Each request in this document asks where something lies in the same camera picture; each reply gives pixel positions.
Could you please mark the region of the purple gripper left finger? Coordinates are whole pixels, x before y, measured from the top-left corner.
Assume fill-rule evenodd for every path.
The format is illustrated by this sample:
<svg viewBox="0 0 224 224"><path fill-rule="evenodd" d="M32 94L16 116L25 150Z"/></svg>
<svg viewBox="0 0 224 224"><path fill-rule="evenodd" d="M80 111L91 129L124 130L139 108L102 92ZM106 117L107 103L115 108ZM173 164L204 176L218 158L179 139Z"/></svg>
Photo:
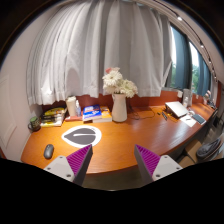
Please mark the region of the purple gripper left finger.
<svg viewBox="0 0 224 224"><path fill-rule="evenodd" d="M58 156L44 170L81 186L92 155L92 145L87 145L67 157Z"/></svg>

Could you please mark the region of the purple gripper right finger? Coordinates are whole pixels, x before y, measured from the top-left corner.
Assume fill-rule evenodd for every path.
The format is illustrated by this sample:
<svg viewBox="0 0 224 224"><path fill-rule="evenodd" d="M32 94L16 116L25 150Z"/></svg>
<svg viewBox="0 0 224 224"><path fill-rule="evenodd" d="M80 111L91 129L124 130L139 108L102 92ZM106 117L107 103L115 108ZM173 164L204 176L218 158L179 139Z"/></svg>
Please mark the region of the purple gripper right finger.
<svg viewBox="0 0 224 224"><path fill-rule="evenodd" d="M152 183L182 169L170 156L159 156L139 145L135 145L134 155L145 184Z"/></svg>

